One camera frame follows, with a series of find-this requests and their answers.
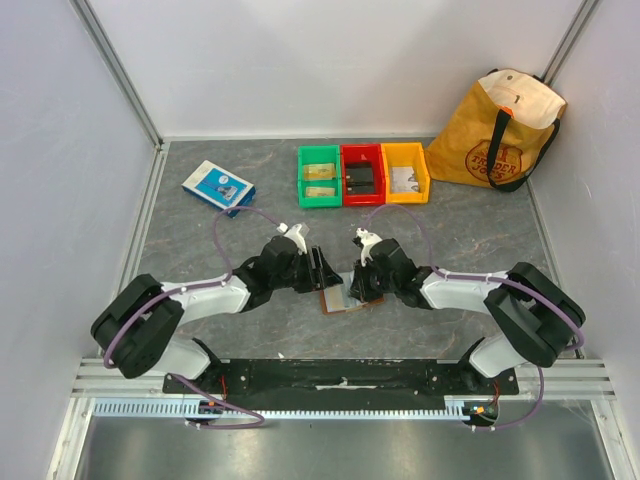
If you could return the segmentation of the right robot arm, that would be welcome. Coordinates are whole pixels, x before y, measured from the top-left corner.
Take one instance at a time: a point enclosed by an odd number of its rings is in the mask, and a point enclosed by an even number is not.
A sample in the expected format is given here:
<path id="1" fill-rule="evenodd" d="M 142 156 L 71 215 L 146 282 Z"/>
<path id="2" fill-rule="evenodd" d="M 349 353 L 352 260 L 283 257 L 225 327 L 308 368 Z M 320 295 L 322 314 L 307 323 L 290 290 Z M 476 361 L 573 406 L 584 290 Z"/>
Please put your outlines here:
<path id="1" fill-rule="evenodd" d="M 476 342 L 458 368 L 458 381 L 477 394 L 504 371 L 524 363 L 551 367 L 559 355 L 584 343 L 582 308 L 533 265 L 484 275 L 418 267 L 393 238 L 364 229 L 354 243 L 350 295 L 363 303 L 393 294 L 410 308 L 464 310 L 490 316 L 500 333 Z"/>

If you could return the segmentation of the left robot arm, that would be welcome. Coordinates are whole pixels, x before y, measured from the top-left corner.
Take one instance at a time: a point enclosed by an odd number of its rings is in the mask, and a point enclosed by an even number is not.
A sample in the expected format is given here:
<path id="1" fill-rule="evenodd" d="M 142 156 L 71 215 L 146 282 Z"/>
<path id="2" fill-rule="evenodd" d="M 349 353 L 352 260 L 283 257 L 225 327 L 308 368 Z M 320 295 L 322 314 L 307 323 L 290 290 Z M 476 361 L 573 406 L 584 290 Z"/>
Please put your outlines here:
<path id="1" fill-rule="evenodd" d="M 219 384 L 220 369 L 198 342 L 174 339 L 180 325 L 254 310 L 276 290 L 305 294 L 342 283 L 320 247 L 300 252 L 294 240 L 278 235 L 230 277 L 161 283 L 150 274 L 138 275 L 94 321 L 91 335 L 104 350 L 106 366 L 125 378 L 151 370 L 176 372 L 206 393 Z"/>

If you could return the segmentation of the brown leather card holder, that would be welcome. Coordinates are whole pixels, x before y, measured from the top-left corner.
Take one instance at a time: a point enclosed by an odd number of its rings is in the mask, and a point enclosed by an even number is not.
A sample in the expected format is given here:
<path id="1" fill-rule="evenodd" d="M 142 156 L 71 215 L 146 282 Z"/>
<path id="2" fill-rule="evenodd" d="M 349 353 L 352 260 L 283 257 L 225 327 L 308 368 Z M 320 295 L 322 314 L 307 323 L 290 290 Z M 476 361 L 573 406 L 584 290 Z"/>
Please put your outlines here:
<path id="1" fill-rule="evenodd" d="M 354 273 L 340 273 L 340 277 L 343 281 L 342 284 L 331 286 L 321 292 L 321 306 L 325 315 L 353 312 L 384 302 L 383 297 L 367 303 L 352 297 L 349 291 L 354 279 Z"/>

